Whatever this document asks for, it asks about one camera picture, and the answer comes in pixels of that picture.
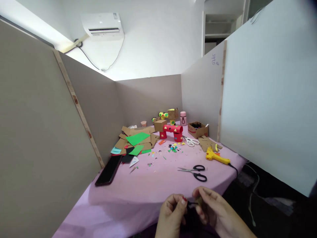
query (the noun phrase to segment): table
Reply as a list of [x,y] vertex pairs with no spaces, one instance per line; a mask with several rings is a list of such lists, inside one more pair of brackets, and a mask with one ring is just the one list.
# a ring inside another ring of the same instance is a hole
[[[183,135],[192,138],[187,126]],[[133,166],[121,164],[112,184],[102,187],[95,187],[96,176],[53,238],[129,237],[157,222],[162,203],[172,193],[184,194],[190,200],[194,188],[202,185],[223,194],[235,179],[236,171],[216,160],[206,160],[199,145],[192,148],[177,143],[180,151],[168,152],[169,144],[175,142],[172,133],[167,136],[164,144],[155,144],[154,157],[148,153],[138,155],[140,161],[135,166],[139,169],[131,174]],[[239,171],[246,163],[246,159],[225,146],[220,156],[230,159]],[[206,170],[200,173],[207,176],[207,182],[177,171],[178,167],[189,169],[195,165],[205,166]]]

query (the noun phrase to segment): pink bottle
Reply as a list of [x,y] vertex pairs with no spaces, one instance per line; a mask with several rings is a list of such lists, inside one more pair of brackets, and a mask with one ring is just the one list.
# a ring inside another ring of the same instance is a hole
[[181,112],[180,118],[181,118],[181,126],[187,126],[186,112]]

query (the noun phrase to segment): black scissors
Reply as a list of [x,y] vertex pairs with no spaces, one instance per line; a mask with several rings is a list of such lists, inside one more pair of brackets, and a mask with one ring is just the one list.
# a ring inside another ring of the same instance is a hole
[[201,182],[206,182],[207,181],[207,177],[205,175],[201,175],[201,174],[198,174],[198,173],[194,173],[192,171],[205,171],[205,167],[202,166],[202,165],[196,165],[193,167],[193,169],[190,169],[190,170],[187,170],[187,169],[183,169],[183,168],[179,168],[181,170],[178,170],[178,171],[182,171],[182,172],[190,172],[194,175],[194,177],[201,181]]

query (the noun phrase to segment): yellow glue gun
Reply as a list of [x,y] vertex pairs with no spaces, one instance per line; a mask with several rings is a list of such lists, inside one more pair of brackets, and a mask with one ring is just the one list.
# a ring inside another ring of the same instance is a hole
[[229,164],[230,163],[230,160],[229,159],[225,159],[223,157],[220,157],[219,155],[216,155],[213,150],[212,150],[212,147],[208,147],[207,149],[207,154],[206,154],[206,159],[207,160],[212,160],[212,159],[215,159],[223,164]]

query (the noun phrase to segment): smartphone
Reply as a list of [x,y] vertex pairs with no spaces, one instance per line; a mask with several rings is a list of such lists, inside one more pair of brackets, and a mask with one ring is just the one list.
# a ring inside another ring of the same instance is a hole
[[112,156],[109,159],[108,164],[103,169],[103,171],[101,172],[99,178],[97,179],[95,183],[96,187],[109,185],[112,183],[113,178],[115,177],[119,164],[121,162],[121,157],[122,155],[116,155],[116,156]]

